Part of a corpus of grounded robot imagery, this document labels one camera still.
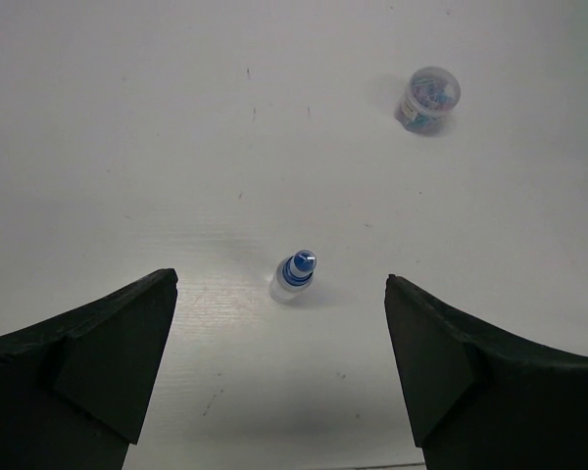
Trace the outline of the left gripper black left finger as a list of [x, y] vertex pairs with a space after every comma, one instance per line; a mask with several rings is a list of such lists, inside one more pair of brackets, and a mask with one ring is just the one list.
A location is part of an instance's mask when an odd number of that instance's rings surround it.
[[0, 336], [0, 469], [120, 469], [177, 300], [172, 268]]

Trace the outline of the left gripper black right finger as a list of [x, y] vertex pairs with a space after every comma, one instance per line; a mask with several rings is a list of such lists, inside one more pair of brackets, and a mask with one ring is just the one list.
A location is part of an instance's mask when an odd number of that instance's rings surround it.
[[588, 469], [588, 357], [540, 345], [390, 275], [384, 306], [430, 469]]

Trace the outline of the small clear glue bottle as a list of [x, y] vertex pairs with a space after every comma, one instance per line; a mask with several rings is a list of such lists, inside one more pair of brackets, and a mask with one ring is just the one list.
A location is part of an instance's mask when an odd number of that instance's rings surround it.
[[269, 283], [269, 294], [278, 303], [288, 304], [313, 282], [317, 257], [309, 250], [301, 250], [283, 259]]

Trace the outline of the clear jar of pins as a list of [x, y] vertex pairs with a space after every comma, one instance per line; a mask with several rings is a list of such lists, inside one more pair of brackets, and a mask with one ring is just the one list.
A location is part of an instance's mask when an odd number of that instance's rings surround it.
[[449, 71], [419, 69], [410, 77], [395, 111], [395, 118], [415, 134], [439, 132], [461, 98], [461, 86]]

